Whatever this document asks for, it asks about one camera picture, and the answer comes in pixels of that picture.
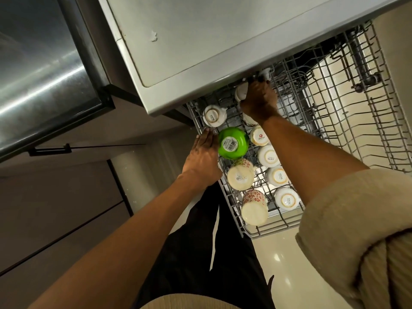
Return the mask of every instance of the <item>lower dishwasher rack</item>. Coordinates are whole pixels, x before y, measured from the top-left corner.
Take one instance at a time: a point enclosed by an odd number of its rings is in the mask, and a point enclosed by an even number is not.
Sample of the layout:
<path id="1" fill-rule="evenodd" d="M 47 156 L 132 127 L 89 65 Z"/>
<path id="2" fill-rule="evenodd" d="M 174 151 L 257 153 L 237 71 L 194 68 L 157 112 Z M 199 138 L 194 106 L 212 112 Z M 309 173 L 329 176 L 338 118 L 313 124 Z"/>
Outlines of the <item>lower dishwasher rack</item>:
<path id="1" fill-rule="evenodd" d="M 411 133 L 394 90 L 384 56 L 371 22 L 268 66 L 276 89 L 279 113 L 303 130 L 352 154 L 371 168 L 383 167 L 412 173 Z M 217 131 L 237 126 L 246 133 L 234 92 L 235 82 L 188 103 L 199 134 L 207 127 L 202 119 L 207 105 L 227 108 L 227 119 Z M 245 158 L 258 166 L 257 151 L 250 144 Z M 284 211 L 274 203 L 276 187 L 258 166 L 252 188 L 264 192 L 269 219 L 255 227 L 242 219 L 243 192 L 233 190 L 226 173 L 232 161 L 219 158 L 220 185 L 241 236 L 259 238 L 299 225 L 304 205 Z"/>

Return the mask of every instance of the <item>hand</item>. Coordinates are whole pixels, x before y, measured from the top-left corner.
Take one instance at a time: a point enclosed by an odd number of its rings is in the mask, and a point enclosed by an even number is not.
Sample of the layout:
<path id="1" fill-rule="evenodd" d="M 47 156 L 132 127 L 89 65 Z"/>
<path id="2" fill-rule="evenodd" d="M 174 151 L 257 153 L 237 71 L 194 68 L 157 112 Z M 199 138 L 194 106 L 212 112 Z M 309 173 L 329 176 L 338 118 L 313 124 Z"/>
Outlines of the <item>hand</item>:
<path id="1" fill-rule="evenodd" d="M 199 189 L 205 189 L 222 177 L 218 167 L 219 136 L 207 128 L 202 135 L 194 141 L 181 176 L 192 176 Z"/>
<path id="2" fill-rule="evenodd" d="M 240 107 L 246 115 L 262 125 L 270 117 L 279 115 L 277 100 L 278 95 L 270 87 L 269 80 L 252 79 L 249 81 L 248 93 L 245 100 L 240 103 Z"/>

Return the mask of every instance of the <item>dishwasher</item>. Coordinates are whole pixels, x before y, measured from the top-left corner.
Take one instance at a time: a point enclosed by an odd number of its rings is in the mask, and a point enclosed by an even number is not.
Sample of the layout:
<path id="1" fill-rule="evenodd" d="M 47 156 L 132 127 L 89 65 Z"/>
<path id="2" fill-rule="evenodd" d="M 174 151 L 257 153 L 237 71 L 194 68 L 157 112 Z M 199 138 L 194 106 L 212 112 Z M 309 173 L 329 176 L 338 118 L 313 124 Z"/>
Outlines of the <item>dishwasher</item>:
<path id="1" fill-rule="evenodd" d="M 351 28 L 306 50 L 263 67 L 272 88 L 278 93 L 278 111 L 301 129 L 352 154 L 371 168 L 412 172 L 411 133 L 379 45 L 372 22 Z M 227 119 L 219 132 L 238 127 L 248 135 L 234 93 L 243 81 L 219 88 L 187 103 L 199 132 L 207 127 L 203 110 L 208 105 L 227 109 Z M 233 161 L 219 158 L 223 171 L 222 191 L 241 236 L 256 239 L 299 225 L 304 204 L 286 211 L 274 201 L 278 187 L 269 184 L 267 169 L 257 161 L 260 147 L 250 143 L 244 158 L 256 165 L 252 189 L 263 192 L 268 201 L 269 219 L 252 226 L 241 216 L 242 197 L 227 180 Z M 293 189 L 288 182 L 286 187 Z"/>

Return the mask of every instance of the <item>forearm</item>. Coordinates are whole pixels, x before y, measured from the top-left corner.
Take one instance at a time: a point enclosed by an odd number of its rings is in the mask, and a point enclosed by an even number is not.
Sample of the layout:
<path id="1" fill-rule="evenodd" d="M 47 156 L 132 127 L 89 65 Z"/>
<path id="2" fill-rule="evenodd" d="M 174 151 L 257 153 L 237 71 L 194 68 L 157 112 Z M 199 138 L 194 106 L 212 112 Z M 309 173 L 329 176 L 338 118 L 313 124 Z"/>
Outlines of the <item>forearm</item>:
<path id="1" fill-rule="evenodd" d="M 306 205 L 333 181 L 368 169 L 344 150 L 316 138 L 280 116 L 272 116 L 261 126 Z"/>
<path id="2" fill-rule="evenodd" d="M 196 179 L 181 175 L 83 256 L 30 308 L 130 308 L 174 223 L 199 192 Z"/>

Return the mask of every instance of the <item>left hand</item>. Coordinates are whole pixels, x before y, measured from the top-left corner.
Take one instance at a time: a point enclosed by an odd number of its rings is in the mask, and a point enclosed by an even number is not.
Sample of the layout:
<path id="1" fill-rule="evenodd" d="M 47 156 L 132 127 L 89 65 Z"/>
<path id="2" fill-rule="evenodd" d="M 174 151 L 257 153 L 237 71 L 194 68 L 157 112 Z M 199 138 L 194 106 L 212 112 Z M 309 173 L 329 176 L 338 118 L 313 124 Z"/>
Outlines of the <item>left hand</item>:
<path id="1" fill-rule="evenodd" d="M 205 189 L 222 177 L 218 167 L 219 136 L 209 128 L 194 141 L 181 176 L 193 176 L 199 188 Z"/>

